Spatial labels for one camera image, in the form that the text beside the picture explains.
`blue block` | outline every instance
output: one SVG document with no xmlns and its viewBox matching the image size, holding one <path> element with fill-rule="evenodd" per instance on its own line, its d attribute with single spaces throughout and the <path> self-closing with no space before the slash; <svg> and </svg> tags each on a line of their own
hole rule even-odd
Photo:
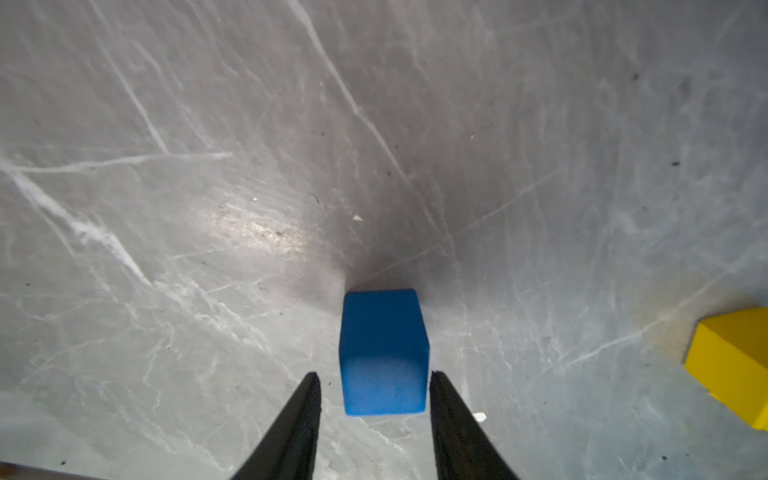
<svg viewBox="0 0 768 480">
<path fill-rule="evenodd" d="M 423 412 L 429 340 L 416 292 L 347 293 L 339 362 L 347 415 Z"/>
</svg>

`blue cube top face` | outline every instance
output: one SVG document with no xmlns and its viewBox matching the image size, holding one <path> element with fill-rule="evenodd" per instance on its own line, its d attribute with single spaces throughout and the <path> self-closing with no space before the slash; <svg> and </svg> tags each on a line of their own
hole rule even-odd
<svg viewBox="0 0 768 480">
<path fill-rule="evenodd" d="M 423 412 L 429 341 L 416 292 L 347 293 L 339 362 L 347 415 Z"/>
<path fill-rule="evenodd" d="M 423 351 L 429 351 L 429 341 L 415 290 L 352 292 L 344 296 L 341 356 Z"/>
</svg>

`block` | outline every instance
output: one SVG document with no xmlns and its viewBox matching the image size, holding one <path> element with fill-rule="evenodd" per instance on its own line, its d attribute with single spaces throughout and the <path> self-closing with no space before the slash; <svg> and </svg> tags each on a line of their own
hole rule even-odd
<svg viewBox="0 0 768 480">
<path fill-rule="evenodd" d="M 429 341 L 416 292 L 347 293 L 339 364 L 347 415 L 423 412 Z"/>
<path fill-rule="evenodd" d="M 744 422 L 768 430 L 768 308 L 700 322 L 685 368 Z"/>
</svg>

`yellow cube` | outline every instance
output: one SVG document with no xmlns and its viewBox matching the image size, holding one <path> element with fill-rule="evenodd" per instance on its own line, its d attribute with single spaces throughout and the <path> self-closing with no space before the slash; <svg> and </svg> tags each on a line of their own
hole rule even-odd
<svg viewBox="0 0 768 480">
<path fill-rule="evenodd" d="M 768 308 L 699 323 L 685 368 L 744 422 L 768 430 Z"/>
</svg>

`yellow block top face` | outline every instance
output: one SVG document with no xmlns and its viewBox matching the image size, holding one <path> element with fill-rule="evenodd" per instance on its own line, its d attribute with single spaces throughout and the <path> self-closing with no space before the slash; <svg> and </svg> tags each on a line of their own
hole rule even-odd
<svg viewBox="0 0 768 480">
<path fill-rule="evenodd" d="M 745 422 L 768 430 L 768 308 L 701 322 L 685 368 Z"/>
</svg>

